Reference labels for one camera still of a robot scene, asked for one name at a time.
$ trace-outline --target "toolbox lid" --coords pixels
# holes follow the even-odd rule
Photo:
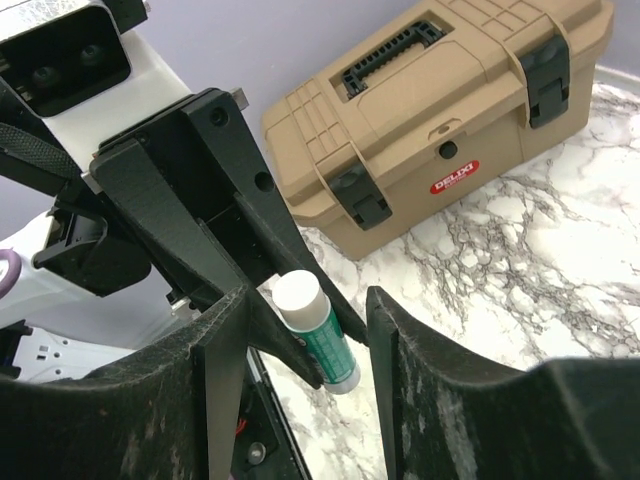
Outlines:
[[[294,218],[373,228],[393,214],[386,187],[500,104],[526,107],[523,128],[548,125],[568,108],[572,72],[604,52],[612,18],[606,0],[420,2],[263,116]],[[464,115],[443,123],[453,108]]]

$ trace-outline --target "camera lens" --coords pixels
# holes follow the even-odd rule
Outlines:
[[[60,81],[60,73],[53,67],[40,67],[31,75],[38,88],[50,88]]]
[[[99,45],[87,45],[80,53],[80,61],[85,67],[95,67],[104,59],[104,49]]]

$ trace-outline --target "screw hole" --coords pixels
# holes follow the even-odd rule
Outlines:
[[[214,108],[213,112],[211,112],[211,123],[216,127],[224,127],[229,123],[229,114],[224,108]]]
[[[136,138],[142,144],[149,143],[149,135],[146,132],[138,132],[138,133],[136,133]]]
[[[254,179],[256,187],[261,192],[271,192],[275,188],[275,183],[273,182],[273,177],[269,175],[267,172],[260,172],[256,175]]]

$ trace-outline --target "marble countertop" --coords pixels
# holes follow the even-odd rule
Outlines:
[[[303,236],[363,318],[367,287],[380,285],[417,319],[516,368],[628,357],[640,354],[638,179],[640,98],[595,85],[582,132],[366,259],[347,260],[316,230]],[[387,478],[369,352],[352,347],[363,375],[346,396],[264,356],[316,480]]]

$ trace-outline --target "purple ring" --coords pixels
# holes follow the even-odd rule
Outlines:
[[[2,299],[18,283],[22,271],[22,259],[11,249],[0,249],[0,260],[6,260],[9,263],[7,274],[0,280],[0,299]]]

